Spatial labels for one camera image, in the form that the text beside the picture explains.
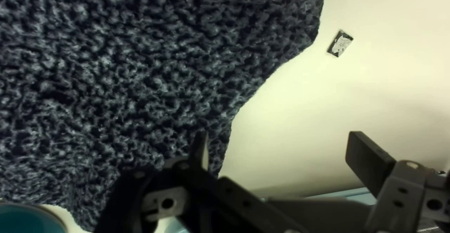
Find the knit fabric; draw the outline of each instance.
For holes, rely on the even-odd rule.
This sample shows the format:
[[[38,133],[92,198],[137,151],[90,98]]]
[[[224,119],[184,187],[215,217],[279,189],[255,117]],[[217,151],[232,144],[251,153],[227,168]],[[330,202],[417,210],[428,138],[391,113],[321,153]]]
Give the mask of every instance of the knit fabric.
[[[210,137],[313,43],[323,0],[0,0],[0,196],[92,231],[123,168]]]

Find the cream wall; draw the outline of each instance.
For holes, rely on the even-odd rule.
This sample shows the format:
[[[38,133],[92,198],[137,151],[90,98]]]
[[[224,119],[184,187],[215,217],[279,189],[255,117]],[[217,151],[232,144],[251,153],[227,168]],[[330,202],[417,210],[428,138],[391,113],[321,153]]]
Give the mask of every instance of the cream wall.
[[[336,58],[326,50],[339,29],[355,40]],[[450,0],[325,0],[315,43],[236,116],[221,175],[263,196],[355,187],[350,130],[397,159],[445,168],[449,41]]]

